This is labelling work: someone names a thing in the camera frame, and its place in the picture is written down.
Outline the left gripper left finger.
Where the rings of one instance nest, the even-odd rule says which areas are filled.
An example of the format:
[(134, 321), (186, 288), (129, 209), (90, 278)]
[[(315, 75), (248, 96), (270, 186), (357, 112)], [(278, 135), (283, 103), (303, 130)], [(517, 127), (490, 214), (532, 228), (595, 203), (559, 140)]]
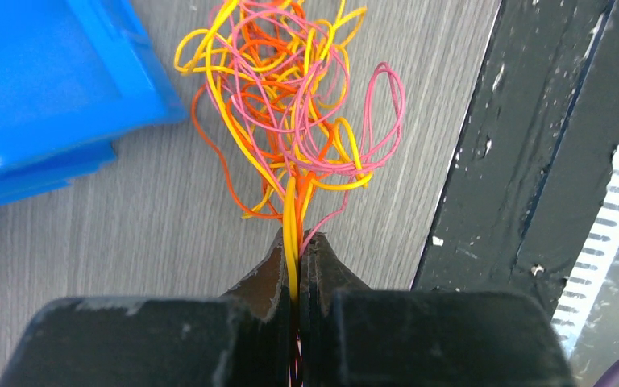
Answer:
[(55, 299), (28, 323), (1, 386), (286, 386), (283, 239), (218, 297)]

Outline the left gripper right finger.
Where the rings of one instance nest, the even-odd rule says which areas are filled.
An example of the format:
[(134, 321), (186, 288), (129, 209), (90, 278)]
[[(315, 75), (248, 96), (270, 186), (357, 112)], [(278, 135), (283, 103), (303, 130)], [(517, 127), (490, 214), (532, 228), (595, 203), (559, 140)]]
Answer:
[(506, 291), (369, 288), (317, 233), (301, 258), (306, 386), (571, 386), (544, 310)]

